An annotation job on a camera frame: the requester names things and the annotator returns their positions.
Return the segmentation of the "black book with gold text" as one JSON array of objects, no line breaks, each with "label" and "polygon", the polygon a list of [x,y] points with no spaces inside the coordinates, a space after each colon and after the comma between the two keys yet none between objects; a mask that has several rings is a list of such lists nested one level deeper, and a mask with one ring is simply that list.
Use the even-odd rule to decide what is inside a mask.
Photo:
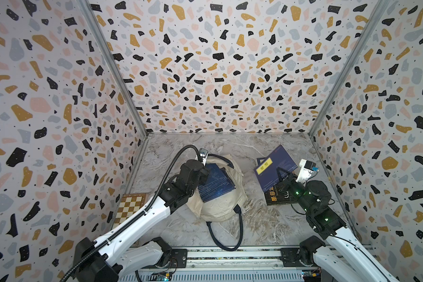
[{"label": "black book with gold text", "polygon": [[264,192],[264,197],[268,206],[297,203],[296,199],[288,191],[283,191],[275,187]]}]

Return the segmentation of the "cream canvas tote bag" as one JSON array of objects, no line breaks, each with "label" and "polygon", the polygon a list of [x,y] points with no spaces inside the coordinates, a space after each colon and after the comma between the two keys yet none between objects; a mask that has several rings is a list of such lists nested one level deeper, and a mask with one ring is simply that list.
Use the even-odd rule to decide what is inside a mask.
[{"label": "cream canvas tote bag", "polygon": [[[197,188],[197,191],[188,200],[187,206],[196,217],[206,222],[211,238],[217,247],[224,251],[236,251],[241,246],[244,236],[242,207],[247,201],[247,195],[243,188],[243,173],[239,165],[229,155],[220,156],[210,153],[206,164],[208,163],[215,163],[219,168],[227,166],[226,171],[236,185],[236,189],[217,199],[204,203],[200,198]],[[235,246],[225,246],[216,238],[212,229],[212,223],[225,222],[234,215],[239,217],[239,238]]]}]

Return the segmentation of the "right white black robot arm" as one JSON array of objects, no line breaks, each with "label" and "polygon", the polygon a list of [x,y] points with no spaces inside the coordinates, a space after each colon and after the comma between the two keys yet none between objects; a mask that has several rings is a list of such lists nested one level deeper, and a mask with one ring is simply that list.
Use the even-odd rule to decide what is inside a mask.
[{"label": "right white black robot arm", "polygon": [[288,175],[275,185],[287,192],[317,236],[300,243],[298,259],[315,264],[338,282],[396,282],[394,277],[357,239],[346,222],[331,209],[331,193],[322,181],[301,182]]}]

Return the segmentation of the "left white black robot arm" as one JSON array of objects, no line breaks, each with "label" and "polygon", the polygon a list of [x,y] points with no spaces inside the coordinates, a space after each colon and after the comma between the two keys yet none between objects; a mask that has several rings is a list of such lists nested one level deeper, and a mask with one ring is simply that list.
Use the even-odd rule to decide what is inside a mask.
[{"label": "left white black robot arm", "polygon": [[147,231],[185,205],[198,185],[208,176],[204,163],[188,160],[174,181],[162,185],[161,193],[151,198],[137,213],[95,240],[81,240],[75,248],[72,268],[62,278],[79,282],[117,282],[147,266],[163,267],[172,248],[160,237],[134,248]]}]

